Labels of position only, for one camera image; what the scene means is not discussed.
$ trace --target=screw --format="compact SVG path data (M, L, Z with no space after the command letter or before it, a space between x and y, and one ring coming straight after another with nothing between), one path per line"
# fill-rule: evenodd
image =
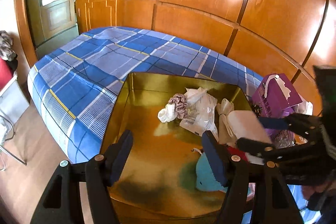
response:
M275 163L272 162L272 161L268 161L266 164L269 168L274 168L275 167Z
M59 166L61 166L61 167L65 167L65 166L67 166L68 165L68 161L67 160L62 160L60 163L59 163Z
M232 159L233 161L240 161L240 157L239 157L238 155L233 155L233 156L231 157L231 159Z
M101 154L95 155L95 157L94 157L95 161L101 161L103 159L104 159L104 155L101 155Z

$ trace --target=mattress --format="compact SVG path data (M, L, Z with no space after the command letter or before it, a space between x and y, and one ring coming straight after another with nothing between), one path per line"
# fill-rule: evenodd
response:
M99 153L121 86L132 71L213 79L251 96L262 77L172 35L128 27L97 28L44 56L28 89L51 135L72 163Z

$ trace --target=white cloth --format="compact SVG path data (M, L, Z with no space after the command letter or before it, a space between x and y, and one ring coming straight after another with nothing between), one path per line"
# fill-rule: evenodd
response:
M157 114L161 122L171 122L177 117L174 104L166 104L166 107L161 109Z

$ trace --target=purple box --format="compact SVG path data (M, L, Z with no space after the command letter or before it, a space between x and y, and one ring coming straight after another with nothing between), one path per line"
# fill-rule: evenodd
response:
M278 74L278 80L275 77L276 74L266 75L259 87L252 96L252 101L254 104L260 104L262 108L262 117L272 117L272 118L282 118L288 116L290 113L294 112L293 106L302 103L302 100L293 87L290 80L284 73ZM267 97L265 98L265 87L268 81L267 87ZM286 98L283 90L281 89L279 83L284 82L285 93L289 92L289 97ZM278 133L275 130L266 130L269 135Z

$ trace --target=gold tray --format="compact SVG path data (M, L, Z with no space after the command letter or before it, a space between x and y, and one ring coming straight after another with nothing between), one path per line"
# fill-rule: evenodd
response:
M191 150L202 148L201 138L181 128L180 120L161 123L157 118L175 93L199 87L208 89L219 103L227 98L236 110L250 110L245 94L236 85L145 72L133 72L126 78L100 149L104 153L125 129L133 132L133 147L120 180L109 188L122 223L150 219L151 223L202 223L203 218L213 221L220 209L224 193L196 189L199 154ZM215 124L218 126L217 113Z

